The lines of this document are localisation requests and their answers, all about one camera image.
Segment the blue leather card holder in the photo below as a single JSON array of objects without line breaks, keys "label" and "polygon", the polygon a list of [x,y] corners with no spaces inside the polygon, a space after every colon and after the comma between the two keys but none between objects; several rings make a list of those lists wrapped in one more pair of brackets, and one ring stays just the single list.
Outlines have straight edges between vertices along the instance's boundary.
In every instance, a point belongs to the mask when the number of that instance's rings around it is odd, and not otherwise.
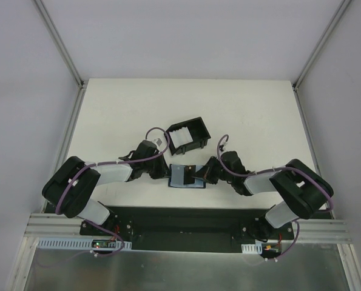
[{"label": "blue leather card holder", "polygon": [[171,164],[168,186],[178,189],[205,189],[206,183],[194,177],[195,173],[202,168],[199,165]]}]

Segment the black card tray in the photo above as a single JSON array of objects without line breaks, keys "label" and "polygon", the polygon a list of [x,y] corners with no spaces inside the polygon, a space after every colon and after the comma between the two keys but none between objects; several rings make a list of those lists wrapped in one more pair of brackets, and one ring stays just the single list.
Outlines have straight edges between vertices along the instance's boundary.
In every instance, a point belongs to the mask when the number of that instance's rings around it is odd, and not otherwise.
[{"label": "black card tray", "polygon": [[172,124],[166,133],[170,137],[169,149],[172,156],[203,149],[211,139],[202,117]]}]

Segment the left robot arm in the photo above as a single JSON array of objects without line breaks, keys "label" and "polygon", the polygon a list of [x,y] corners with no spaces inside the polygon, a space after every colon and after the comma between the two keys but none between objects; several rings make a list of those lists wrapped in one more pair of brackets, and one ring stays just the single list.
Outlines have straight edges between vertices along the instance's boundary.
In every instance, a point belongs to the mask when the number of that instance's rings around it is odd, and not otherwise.
[{"label": "left robot arm", "polygon": [[55,213],[67,218],[79,217],[93,223],[102,236],[114,229],[114,214],[92,199],[96,187],[113,182],[131,182],[147,173],[152,179],[167,178],[169,168],[160,152],[162,140],[143,140],[127,156],[115,161],[87,164],[77,156],[69,157],[42,189],[42,196]]}]

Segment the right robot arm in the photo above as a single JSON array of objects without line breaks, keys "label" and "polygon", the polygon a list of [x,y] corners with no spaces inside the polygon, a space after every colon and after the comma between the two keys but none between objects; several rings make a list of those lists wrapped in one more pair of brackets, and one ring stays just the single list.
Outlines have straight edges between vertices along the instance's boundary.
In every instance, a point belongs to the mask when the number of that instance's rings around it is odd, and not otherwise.
[{"label": "right robot arm", "polygon": [[310,219],[334,195],[330,184],[298,159],[277,170],[252,173],[246,170],[236,151],[210,157],[193,177],[208,184],[225,181],[243,196],[277,192],[282,202],[246,227],[248,235],[259,241],[275,238],[289,222]]}]

